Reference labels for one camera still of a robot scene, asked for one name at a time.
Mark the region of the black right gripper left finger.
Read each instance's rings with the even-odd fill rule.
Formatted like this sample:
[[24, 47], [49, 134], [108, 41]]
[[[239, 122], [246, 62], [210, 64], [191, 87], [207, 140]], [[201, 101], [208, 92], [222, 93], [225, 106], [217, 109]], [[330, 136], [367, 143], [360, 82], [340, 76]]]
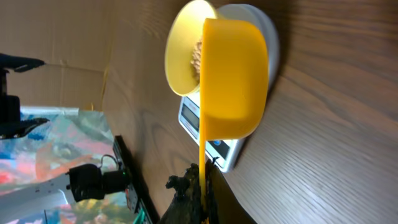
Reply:
[[191, 164], [184, 176], [171, 175], [165, 185], [175, 194], [158, 224], [200, 224], [202, 218], [199, 166]]

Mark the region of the yellow plastic measuring scoop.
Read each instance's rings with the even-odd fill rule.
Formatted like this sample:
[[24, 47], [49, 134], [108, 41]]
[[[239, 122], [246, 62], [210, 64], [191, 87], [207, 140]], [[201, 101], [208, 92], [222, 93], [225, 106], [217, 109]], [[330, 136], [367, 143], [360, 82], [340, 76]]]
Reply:
[[205, 144], [250, 135], [262, 119], [267, 88], [268, 56], [261, 31], [246, 21], [206, 19], [201, 49], [199, 153], [206, 223]]

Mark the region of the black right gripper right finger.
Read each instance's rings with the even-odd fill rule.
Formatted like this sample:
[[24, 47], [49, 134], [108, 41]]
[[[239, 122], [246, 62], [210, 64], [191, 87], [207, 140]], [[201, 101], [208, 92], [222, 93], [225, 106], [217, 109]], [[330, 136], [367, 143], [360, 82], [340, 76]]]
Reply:
[[215, 160], [206, 162], [208, 221], [211, 224], [256, 224], [241, 206]]

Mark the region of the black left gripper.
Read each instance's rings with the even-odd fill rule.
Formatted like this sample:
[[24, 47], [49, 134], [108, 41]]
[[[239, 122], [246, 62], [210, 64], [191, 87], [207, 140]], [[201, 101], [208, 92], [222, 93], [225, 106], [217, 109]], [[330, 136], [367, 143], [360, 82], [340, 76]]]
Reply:
[[1, 54], [1, 139], [16, 139], [28, 135], [38, 126], [48, 123], [47, 118], [35, 118], [21, 121], [20, 100], [18, 96], [7, 94], [7, 73], [17, 73], [45, 65], [43, 60], [27, 57], [16, 57]]

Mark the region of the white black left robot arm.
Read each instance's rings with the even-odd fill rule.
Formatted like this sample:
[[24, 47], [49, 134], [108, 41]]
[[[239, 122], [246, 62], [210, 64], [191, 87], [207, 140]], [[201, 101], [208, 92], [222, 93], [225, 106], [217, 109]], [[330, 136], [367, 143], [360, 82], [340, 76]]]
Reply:
[[[1, 139], [27, 136], [36, 127], [47, 123], [47, 118], [22, 120], [20, 99], [7, 94], [9, 70], [23, 73], [45, 65], [36, 58], [1, 54]], [[102, 200], [108, 194], [123, 192], [131, 180], [128, 173], [118, 168], [105, 172], [94, 164], [83, 164], [62, 172], [59, 176], [1, 196], [1, 223], [28, 217], [60, 205], [82, 200]]]

